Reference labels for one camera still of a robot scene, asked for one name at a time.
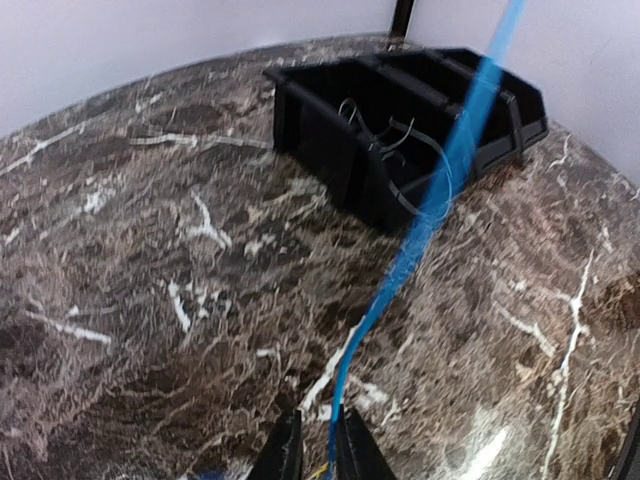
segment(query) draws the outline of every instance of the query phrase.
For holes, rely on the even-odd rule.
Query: white wall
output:
[[[485,51],[507,0],[418,0],[409,38]],[[529,0],[507,67],[550,116],[640,184],[640,2]]]
[[[0,0],[0,136],[88,96],[253,47],[386,32],[395,0]]]

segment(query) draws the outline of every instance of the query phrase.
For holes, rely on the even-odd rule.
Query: black plastic storage bin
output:
[[[372,55],[362,61],[381,74],[423,95],[454,117],[463,108],[480,57],[469,50],[446,50],[449,58],[434,50]],[[465,52],[466,63],[454,57]],[[471,59],[477,59],[475,65]],[[541,93],[514,75],[504,72],[500,91],[476,150],[477,177],[541,140],[548,133]]]
[[[358,121],[338,111],[352,99],[366,129],[383,132],[389,120],[429,135],[444,145],[454,118],[364,63],[341,62],[268,70],[276,82],[274,144],[325,183],[332,201],[366,223],[391,232],[416,213],[440,152],[412,136],[397,147],[404,157],[385,158]],[[385,144],[404,134],[393,131]]]

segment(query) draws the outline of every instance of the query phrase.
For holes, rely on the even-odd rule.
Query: marble surface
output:
[[[389,48],[212,60],[1,141],[0,478],[241,474],[293,405],[324,460],[324,379],[399,241],[272,153],[261,71]],[[602,479],[639,338],[639,191],[553,125],[460,198],[347,402],[403,480]]]

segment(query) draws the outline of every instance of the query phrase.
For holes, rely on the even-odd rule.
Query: blue cable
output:
[[[458,117],[445,145],[445,157],[451,160],[459,159],[459,168],[451,170],[451,183],[454,189],[453,197],[460,193],[469,175],[476,146],[480,141],[491,106],[499,91],[498,86],[502,70],[498,65],[504,60],[513,32],[524,10],[524,5],[525,0],[510,1],[489,46],[487,56],[480,63],[478,73],[471,83],[463,109],[465,113]],[[422,201],[421,214],[415,218],[411,231],[396,256],[382,287],[348,343],[340,361],[331,405],[329,469],[325,475],[326,480],[333,478],[338,416],[353,356],[367,332],[369,332],[376,320],[389,306],[398,290],[402,288],[416,269],[429,246],[431,237],[438,231],[446,218],[450,202],[453,201],[449,194],[448,172],[443,166],[442,158],[435,172],[431,185]]]

